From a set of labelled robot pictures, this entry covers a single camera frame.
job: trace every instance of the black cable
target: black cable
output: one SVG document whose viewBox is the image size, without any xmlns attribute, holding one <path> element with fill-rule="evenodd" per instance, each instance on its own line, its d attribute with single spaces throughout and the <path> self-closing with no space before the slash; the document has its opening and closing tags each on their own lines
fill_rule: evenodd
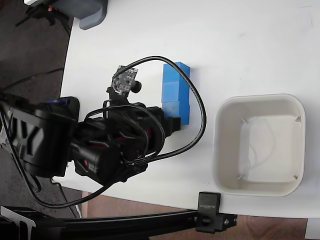
<svg viewBox="0 0 320 240">
<path fill-rule="evenodd" d="M 176 65 L 173 61 L 171 61 L 168 58 L 165 58 L 163 56 L 148 56 L 145 58 L 142 58 L 140 60 L 137 60 L 121 69 L 119 69 L 114 75 L 113 75 L 113 79 L 116 78 L 117 76 L 119 76 L 120 74 L 123 74 L 125 71 L 134 68 L 137 65 L 149 62 L 149 61 L 153 61 L 153 60 L 158 60 L 158 61 L 162 61 L 165 62 L 166 64 L 170 65 L 174 70 L 176 70 L 181 76 L 182 78 L 186 81 L 186 83 L 188 84 L 190 90 L 193 92 L 196 101 L 199 104 L 199 108 L 200 108 L 200 113 L 201 113 L 201 127 L 200 130 L 197 134 L 197 136 L 186 146 L 181 147 L 177 150 L 168 152 L 168 153 L 164 153 L 164 154 L 160 154 L 158 156 L 152 157 L 151 159 L 149 158 L 148 162 L 154 162 L 157 160 L 161 160 L 161 159 L 166 159 L 166 158 L 170 158 L 179 154 L 182 154 L 186 151 L 188 151 L 189 149 L 191 149 L 194 145 L 196 145 L 199 140 L 202 138 L 202 136 L 205 133 L 206 130 L 206 125 L 207 125 L 207 114 L 206 114 L 206 110 L 205 110 L 205 105 L 200 97 L 200 94 L 198 92 L 198 90 L 196 89 L 196 87 L 194 86 L 194 84 L 191 82 L 191 80 L 189 79 L 189 77 L 184 73 L 183 70 L 181 70 L 181 68 Z"/>
<path fill-rule="evenodd" d="M 52 178 L 50 178 L 50 183 L 51 183 L 52 185 L 56 185 L 56 186 L 59 187 L 59 190 L 60 190 L 60 192 L 61 192 L 61 195 L 62 195 L 64 201 L 65 201 L 66 203 L 68 203 L 68 200 L 67 200 L 65 191 L 64 191 L 64 189 L 62 188 L 61 184 L 60 184 L 59 182 L 53 182 L 53 179 L 52 179 Z M 69 210 L 70 210 L 71 214 L 73 215 L 73 217 L 74 217 L 74 218 L 77 218 L 77 216 L 76 216 L 75 212 L 73 211 L 73 209 L 71 208 L 71 206 L 69 207 Z"/>
<path fill-rule="evenodd" d="M 22 84 L 22 83 L 24 83 L 24 82 L 26 82 L 26 81 L 32 80 L 32 79 L 34 79 L 34 78 L 36 78 L 36 77 L 53 74 L 53 73 L 55 73 L 55 72 L 63 71 L 63 70 L 64 70 L 64 68 L 57 68 L 57 69 L 54 69 L 54 70 L 51 70 L 51 71 L 42 72 L 42 73 L 38 73 L 38 74 L 33 75 L 33 76 L 25 77 L 25 78 L 23 78 L 23 79 L 21 79 L 21 80 L 18 80 L 18 81 L 16 81 L 16 82 L 14 82 L 14 83 L 12 83 L 12 84 L 4 87 L 4 88 L 1 88 L 1 89 L 0 89 L 0 92 L 7 91 L 7 90 L 9 90 L 9 89 L 11 89 L 11 88 L 19 85 L 19 84 Z"/>
<path fill-rule="evenodd" d="M 40 193 L 40 192 L 42 191 L 42 187 L 41 187 L 41 184 L 40 184 L 38 178 L 37 178 L 36 176 L 34 176 L 34 175 L 31 175 L 31 174 L 30 174 L 30 176 L 31 176 L 32 180 L 33 180 L 34 183 L 35 183 L 35 186 L 32 185 L 32 184 L 30 184 L 31 187 L 32 187 L 32 189 L 33 189 L 33 191 L 34 191 L 36 194 Z"/>
<path fill-rule="evenodd" d="M 126 171 L 115 172 L 114 173 L 115 178 L 112 181 L 109 181 L 106 185 L 104 185 L 103 187 L 101 187 L 100 189 L 95 191 L 94 193 L 92 193 L 92 194 L 90 194 L 90 195 L 88 195 L 86 197 L 80 198 L 78 200 L 74 200 L 74 201 L 71 201 L 71 202 L 68 202 L 68 203 L 62 203 L 62 204 L 51 204 L 51 203 L 47 203 L 47 202 L 44 202 L 44 201 L 40 200 L 36 196 L 34 191 L 32 190 L 31 184 L 27 179 L 27 175 L 25 173 L 25 170 L 24 170 L 24 168 L 23 168 L 23 166 L 22 166 L 22 164 L 21 164 L 21 162 L 20 162 L 20 160 L 18 158 L 17 152 L 16 152 L 15 147 L 14 147 L 14 145 L 12 143 L 11 138 L 10 138 L 10 134 L 9 134 L 9 130 L 8 130 L 8 126 L 7 126 L 7 123 L 6 123 L 5 116 L 4 116 L 2 111 L 3 110 L 1 109 L 0 118 L 1 118 L 1 122 L 2 122 L 2 126 L 3 126 L 3 129 L 4 129 L 5 136 L 6 136 L 7 140 L 8 140 L 9 147 L 10 147 L 11 153 L 13 155 L 14 162 L 16 163 L 18 171 L 20 172 L 21 177 L 24 180 L 24 182 L 25 182 L 25 184 L 26 184 L 31 196 L 34 198 L 34 200 L 38 204 L 40 204 L 40 205 L 42 205 L 42 206 L 44 206 L 46 208 L 63 209 L 63 208 L 68 208 L 68 207 L 71 207 L 71 206 L 74 206 L 74 205 L 79 205 L 79 204 L 85 203 L 85 202 L 87 202 L 87 201 L 99 196 L 100 194 L 102 194 L 105 190 L 110 188 L 114 183 L 117 183 L 117 182 L 121 181 L 122 177 L 126 174 Z"/>
<path fill-rule="evenodd" d="M 66 33 L 68 34 L 68 36 L 70 37 L 70 36 L 71 36 L 71 32 L 69 31 L 69 29 L 67 28 L 67 26 L 64 25 L 62 22 L 61 22 L 61 25 L 62 25 L 62 27 L 64 28 L 64 30 L 66 31 Z"/>
</svg>

